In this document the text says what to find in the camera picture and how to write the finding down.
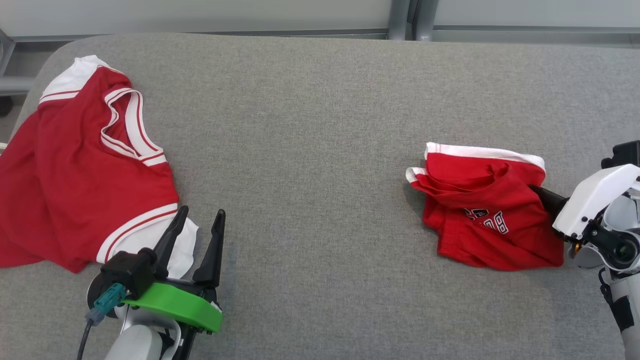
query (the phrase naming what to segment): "red jersey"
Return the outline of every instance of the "red jersey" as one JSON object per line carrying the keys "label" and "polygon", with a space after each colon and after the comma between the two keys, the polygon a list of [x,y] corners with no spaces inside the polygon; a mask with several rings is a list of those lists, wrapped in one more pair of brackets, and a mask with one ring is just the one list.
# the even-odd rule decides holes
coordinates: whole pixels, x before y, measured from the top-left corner
{"label": "red jersey", "polygon": [[[0,266],[50,260],[79,272],[155,246],[178,194],[142,107],[129,79],[96,56],[51,82],[0,156]],[[172,277],[191,267],[197,229],[185,223]]]}
{"label": "red jersey", "polygon": [[425,159],[406,177],[428,194],[422,219],[440,235],[439,254],[497,270],[563,264],[564,243],[527,186],[542,184],[542,158],[429,142]]}

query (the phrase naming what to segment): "gray tabletop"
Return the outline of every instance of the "gray tabletop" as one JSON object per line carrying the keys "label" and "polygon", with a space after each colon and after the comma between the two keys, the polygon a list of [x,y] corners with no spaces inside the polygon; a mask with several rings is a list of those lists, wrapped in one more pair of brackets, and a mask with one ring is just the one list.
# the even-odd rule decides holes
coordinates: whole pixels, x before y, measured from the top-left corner
{"label": "gray tabletop", "polygon": [[[145,97],[145,127],[192,219],[227,211],[221,332],[193,359],[622,359],[596,271],[496,272],[436,254],[404,178],[424,143],[542,156],[569,195],[640,138],[640,52],[520,45],[142,34],[71,43]],[[202,232],[196,262],[207,244]],[[70,359],[97,274],[0,269],[0,358]],[[92,331],[105,356],[117,320]]]}

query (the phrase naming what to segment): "red shorts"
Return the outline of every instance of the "red shorts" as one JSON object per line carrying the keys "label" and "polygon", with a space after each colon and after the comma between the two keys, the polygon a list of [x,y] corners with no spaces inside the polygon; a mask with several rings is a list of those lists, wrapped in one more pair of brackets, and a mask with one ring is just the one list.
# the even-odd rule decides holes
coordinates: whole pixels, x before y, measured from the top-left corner
{"label": "red shorts", "polygon": [[440,235],[440,255],[496,270],[563,264],[564,243],[527,186],[542,184],[542,158],[430,142],[425,159],[406,177],[429,195],[422,219]]}

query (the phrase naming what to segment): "teal connector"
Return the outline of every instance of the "teal connector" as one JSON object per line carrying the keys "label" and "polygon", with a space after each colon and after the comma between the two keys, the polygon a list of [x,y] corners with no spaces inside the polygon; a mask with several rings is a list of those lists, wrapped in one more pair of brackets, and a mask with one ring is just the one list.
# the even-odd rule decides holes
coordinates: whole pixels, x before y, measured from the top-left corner
{"label": "teal connector", "polygon": [[102,294],[98,300],[93,303],[96,309],[100,310],[103,314],[110,312],[114,307],[119,305],[124,298],[127,297],[127,292],[122,284],[113,284],[107,291]]}

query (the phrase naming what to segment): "white wall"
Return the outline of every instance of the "white wall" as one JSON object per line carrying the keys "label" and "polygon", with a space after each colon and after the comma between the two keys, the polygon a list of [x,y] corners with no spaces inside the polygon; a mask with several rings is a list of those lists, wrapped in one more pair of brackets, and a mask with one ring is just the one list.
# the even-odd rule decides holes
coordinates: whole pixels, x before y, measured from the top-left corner
{"label": "white wall", "polygon": [[[386,28],[391,0],[1,0],[10,37]],[[436,25],[640,27],[640,0],[440,0]]]}
{"label": "white wall", "polygon": [[640,0],[440,0],[435,24],[640,28]]}

